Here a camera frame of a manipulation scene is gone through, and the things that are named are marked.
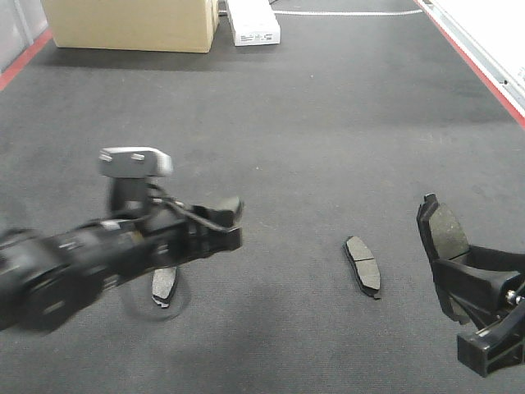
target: brake pad friction material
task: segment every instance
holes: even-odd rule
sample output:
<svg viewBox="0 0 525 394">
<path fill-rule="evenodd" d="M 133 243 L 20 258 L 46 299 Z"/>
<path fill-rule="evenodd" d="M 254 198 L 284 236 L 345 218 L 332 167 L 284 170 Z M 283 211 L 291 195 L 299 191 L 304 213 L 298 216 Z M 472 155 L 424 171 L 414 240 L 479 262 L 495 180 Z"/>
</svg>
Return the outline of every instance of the brake pad friction material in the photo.
<svg viewBox="0 0 525 394">
<path fill-rule="evenodd" d="M 346 241 L 344 249 L 361 291 L 367 296 L 379 300 L 381 298 L 379 296 L 381 275 L 370 249 L 357 236 L 351 236 Z"/>
</svg>

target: screw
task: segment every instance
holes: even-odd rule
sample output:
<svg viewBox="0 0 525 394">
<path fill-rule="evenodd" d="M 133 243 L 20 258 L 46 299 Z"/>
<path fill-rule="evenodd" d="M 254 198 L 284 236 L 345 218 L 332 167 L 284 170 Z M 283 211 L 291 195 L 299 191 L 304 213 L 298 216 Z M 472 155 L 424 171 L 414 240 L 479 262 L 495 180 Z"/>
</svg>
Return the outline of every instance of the screw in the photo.
<svg viewBox="0 0 525 394">
<path fill-rule="evenodd" d="M 144 161 L 144 155 L 143 154 L 139 154 L 139 153 L 133 153 L 131 155 L 131 158 L 133 160 L 136 160 L 137 162 L 143 162 Z"/>
<path fill-rule="evenodd" d="M 108 162 L 108 163 L 113 160 L 113 158 L 107 153 L 101 153 L 100 156 L 98 156 L 98 158 L 100 158 L 102 161 Z"/>
</svg>

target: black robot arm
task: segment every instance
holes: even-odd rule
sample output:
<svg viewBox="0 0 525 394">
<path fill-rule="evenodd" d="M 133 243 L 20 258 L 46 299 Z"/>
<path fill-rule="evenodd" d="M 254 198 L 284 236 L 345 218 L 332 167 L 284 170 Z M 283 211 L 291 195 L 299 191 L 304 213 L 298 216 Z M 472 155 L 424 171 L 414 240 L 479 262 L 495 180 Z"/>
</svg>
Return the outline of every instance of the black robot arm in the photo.
<svg viewBox="0 0 525 394">
<path fill-rule="evenodd" d="M 522 364 L 525 254 L 470 245 L 435 195 L 425 196 L 417 220 L 443 313 L 479 330 L 458 335 L 458 360 L 483 377 Z"/>
<path fill-rule="evenodd" d="M 137 151 L 123 154 L 141 154 Z M 242 207 L 238 199 L 220 209 L 187 206 L 144 178 L 126 179 L 136 179 L 139 187 L 114 181 L 119 190 L 113 190 L 107 219 L 51 237 L 31 230 L 3 234 L 0 330 L 17 325 L 52 331 L 106 289 L 241 246 L 235 225 Z M 142 200 L 127 204 L 137 201 L 137 190 Z"/>
</svg>

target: white cable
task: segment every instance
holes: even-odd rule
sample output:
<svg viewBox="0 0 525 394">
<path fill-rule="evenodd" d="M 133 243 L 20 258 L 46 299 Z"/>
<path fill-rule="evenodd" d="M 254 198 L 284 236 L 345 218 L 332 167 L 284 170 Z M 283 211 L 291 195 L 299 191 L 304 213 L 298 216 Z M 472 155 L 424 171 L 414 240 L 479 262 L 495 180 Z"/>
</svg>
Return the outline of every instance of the white cable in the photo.
<svg viewBox="0 0 525 394">
<path fill-rule="evenodd" d="M 405 16 L 420 14 L 422 10 L 393 12 L 330 12 L 330 11 L 274 11 L 277 15 L 296 16 Z"/>
</svg>

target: white box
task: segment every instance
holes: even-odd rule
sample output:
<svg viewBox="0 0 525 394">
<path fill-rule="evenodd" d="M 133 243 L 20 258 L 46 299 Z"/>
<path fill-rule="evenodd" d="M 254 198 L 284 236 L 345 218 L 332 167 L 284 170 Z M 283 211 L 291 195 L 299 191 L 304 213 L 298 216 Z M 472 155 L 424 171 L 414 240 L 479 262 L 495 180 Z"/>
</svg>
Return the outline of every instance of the white box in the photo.
<svg viewBox="0 0 525 394">
<path fill-rule="evenodd" d="M 235 46 L 281 42 L 281 27 L 268 0 L 226 0 Z"/>
</svg>

